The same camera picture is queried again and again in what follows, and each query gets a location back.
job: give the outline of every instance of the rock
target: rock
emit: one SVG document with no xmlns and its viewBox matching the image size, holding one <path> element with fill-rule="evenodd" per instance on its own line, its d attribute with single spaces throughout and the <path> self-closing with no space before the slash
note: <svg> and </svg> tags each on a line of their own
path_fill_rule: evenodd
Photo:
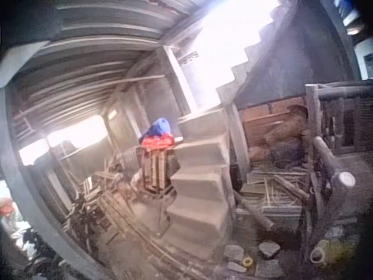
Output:
<svg viewBox="0 0 373 280">
<path fill-rule="evenodd" d="M 278 278 L 284 276 L 284 272 L 278 260 L 260 261 L 256 265 L 255 276 L 263 278 Z"/>
<path fill-rule="evenodd" d="M 244 273 L 247 270 L 245 267 L 243 267 L 243 266 L 241 266 L 239 264 L 236 264 L 235 262 L 231 262 L 231 261 L 228 262 L 227 268 L 229 270 L 233 270 L 235 272 L 240 272 L 240 273 Z"/>
<path fill-rule="evenodd" d="M 226 245 L 224 256 L 233 261 L 242 261 L 244 258 L 244 249 L 238 245 Z"/>
<path fill-rule="evenodd" d="M 331 229 L 328 230 L 328 232 L 325 235 L 325 238 L 327 239 L 334 239 L 334 238 L 341 238 L 343 236 L 344 229 L 342 225 L 339 226 L 333 226 Z"/>
<path fill-rule="evenodd" d="M 273 241 L 262 242 L 259 245 L 259 250 L 266 258 L 272 258 L 280 249 L 280 245 Z"/>
</svg>

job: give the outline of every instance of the red cloth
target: red cloth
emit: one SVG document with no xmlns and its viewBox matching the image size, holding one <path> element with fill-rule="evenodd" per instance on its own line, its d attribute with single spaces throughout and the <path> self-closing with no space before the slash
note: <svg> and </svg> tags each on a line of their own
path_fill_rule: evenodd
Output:
<svg viewBox="0 0 373 280">
<path fill-rule="evenodd" d="M 167 147 L 173 146 L 175 144 L 175 139 L 172 134 L 163 134 L 162 136 L 152 136 L 145 137 L 141 145 L 148 150 L 155 149 L 165 149 Z"/>
<path fill-rule="evenodd" d="M 0 215 L 10 215 L 13 212 L 13 201 L 10 198 L 4 200 L 4 202 L 0 206 Z"/>
</svg>

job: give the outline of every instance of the metal roof sheet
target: metal roof sheet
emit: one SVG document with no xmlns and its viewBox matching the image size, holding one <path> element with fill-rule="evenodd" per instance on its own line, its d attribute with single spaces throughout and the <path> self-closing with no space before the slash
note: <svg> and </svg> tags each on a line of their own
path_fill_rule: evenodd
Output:
<svg viewBox="0 0 373 280">
<path fill-rule="evenodd" d="M 13 108 L 20 141 L 99 114 L 135 62 L 209 0 L 56 0 L 61 32 L 22 67 Z"/>
</svg>

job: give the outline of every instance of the white wall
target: white wall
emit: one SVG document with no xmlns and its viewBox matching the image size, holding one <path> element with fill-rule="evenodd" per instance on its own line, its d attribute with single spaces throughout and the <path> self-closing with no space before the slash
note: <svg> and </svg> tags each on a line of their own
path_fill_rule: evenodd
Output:
<svg viewBox="0 0 373 280">
<path fill-rule="evenodd" d="M 373 38 L 366 39 L 355 46 L 357 62 L 359 63 L 361 79 L 368 79 L 367 67 L 365 66 L 364 56 L 373 53 Z"/>
</svg>

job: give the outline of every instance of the concrete staircase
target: concrete staircase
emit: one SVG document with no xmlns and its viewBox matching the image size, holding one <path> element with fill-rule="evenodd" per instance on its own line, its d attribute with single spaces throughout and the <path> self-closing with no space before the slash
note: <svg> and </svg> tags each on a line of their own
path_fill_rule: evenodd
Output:
<svg viewBox="0 0 373 280">
<path fill-rule="evenodd" d="M 171 177 L 177 197 L 167 208 L 172 225 L 163 239 L 208 260 L 223 241 L 231 217 L 227 118 L 219 108 L 185 116 L 179 126 L 184 143 L 175 154 L 181 168 Z"/>
<path fill-rule="evenodd" d="M 290 13 L 294 12 L 297 0 L 282 0 L 279 1 L 279 3 L 280 5 L 274 8 L 270 13 L 273 22 L 267 24 L 259 31 L 261 41 L 258 44 L 245 48 L 248 61 L 231 68 L 235 79 L 216 89 L 219 98 L 224 105 L 233 102 L 237 92 L 245 82 L 247 83 L 246 79 L 248 73 L 253 70 L 254 66 L 258 64 L 275 42 L 276 33 L 279 31 L 280 27 L 287 19 L 292 18 Z"/>
</svg>

